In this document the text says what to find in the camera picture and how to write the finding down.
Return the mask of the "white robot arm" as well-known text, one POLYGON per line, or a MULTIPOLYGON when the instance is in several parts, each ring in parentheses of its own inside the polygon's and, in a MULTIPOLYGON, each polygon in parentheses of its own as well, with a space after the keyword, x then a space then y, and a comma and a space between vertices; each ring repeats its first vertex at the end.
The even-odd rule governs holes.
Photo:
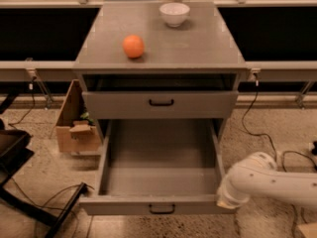
POLYGON ((217 205, 236 209, 252 196, 270 197, 316 210, 317 175, 280 172, 270 155, 255 152, 228 169, 217 190, 217 205))

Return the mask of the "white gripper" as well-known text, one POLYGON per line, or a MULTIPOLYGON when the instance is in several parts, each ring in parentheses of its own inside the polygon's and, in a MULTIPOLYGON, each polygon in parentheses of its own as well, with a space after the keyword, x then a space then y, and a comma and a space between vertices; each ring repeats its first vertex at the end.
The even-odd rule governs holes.
POLYGON ((217 189, 217 205, 226 209, 236 209, 250 200, 250 196, 232 186, 230 181, 223 178, 217 189))

